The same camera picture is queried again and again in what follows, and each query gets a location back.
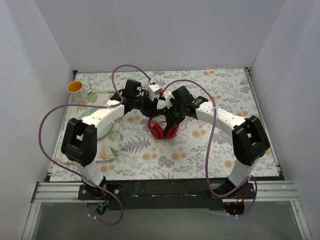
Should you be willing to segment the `red headphones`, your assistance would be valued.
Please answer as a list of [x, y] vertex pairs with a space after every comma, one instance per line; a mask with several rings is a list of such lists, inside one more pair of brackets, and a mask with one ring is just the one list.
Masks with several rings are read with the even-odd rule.
[[167, 120], [164, 116], [153, 116], [148, 119], [147, 127], [152, 136], [157, 140], [172, 139], [177, 135], [180, 125], [163, 128], [162, 125], [166, 123]]

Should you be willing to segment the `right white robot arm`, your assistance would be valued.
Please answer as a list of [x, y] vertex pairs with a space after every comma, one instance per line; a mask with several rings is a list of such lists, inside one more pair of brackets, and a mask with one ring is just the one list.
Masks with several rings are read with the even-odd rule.
[[213, 99], [199, 96], [194, 98], [185, 86], [174, 91], [164, 90], [161, 94], [175, 117], [192, 117], [210, 123], [231, 136], [235, 163], [225, 183], [210, 193], [216, 198], [237, 199], [245, 192], [244, 184], [251, 178], [251, 172], [259, 158], [270, 148], [270, 142], [260, 119], [237, 116], [218, 108]]

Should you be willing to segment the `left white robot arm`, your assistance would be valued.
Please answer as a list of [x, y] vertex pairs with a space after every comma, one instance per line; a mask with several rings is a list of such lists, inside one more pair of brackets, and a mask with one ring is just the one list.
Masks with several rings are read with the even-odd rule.
[[96, 163], [98, 139], [107, 134], [107, 127], [131, 110], [140, 110], [150, 117], [157, 113], [159, 93], [162, 88], [151, 83], [146, 89], [139, 81], [129, 79], [103, 106], [81, 118], [71, 118], [64, 133], [61, 152], [72, 161], [81, 174], [81, 179], [95, 200], [106, 196], [106, 179]]

